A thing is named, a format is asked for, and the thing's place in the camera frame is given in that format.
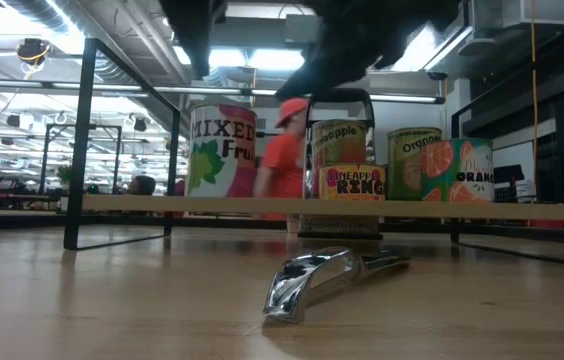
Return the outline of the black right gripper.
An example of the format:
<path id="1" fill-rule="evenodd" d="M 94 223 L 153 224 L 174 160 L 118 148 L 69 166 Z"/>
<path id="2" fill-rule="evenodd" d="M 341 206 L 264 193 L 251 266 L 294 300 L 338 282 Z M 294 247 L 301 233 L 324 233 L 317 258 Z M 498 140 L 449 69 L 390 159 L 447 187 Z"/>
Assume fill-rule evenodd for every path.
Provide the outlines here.
<path id="1" fill-rule="evenodd" d="M 320 19 L 316 52 L 276 91 L 277 98 L 325 92 L 363 78 L 404 53 L 408 36 L 427 24 L 448 26 L 458 0 L 319 0 L 311 8 Z"/>

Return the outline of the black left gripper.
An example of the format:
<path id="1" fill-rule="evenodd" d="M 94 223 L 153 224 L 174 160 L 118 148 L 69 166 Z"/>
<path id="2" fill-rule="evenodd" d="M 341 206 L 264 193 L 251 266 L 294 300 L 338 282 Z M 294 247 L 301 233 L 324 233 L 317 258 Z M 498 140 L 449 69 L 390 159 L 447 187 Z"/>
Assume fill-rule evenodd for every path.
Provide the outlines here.
<path id="1" fill-rule="evenodd" d="M 209 33 L 216 21 L 225 15 L 225 0 L 159 0 L 172 30 L 181 38 L 197 78 L 210 72 Z"/>

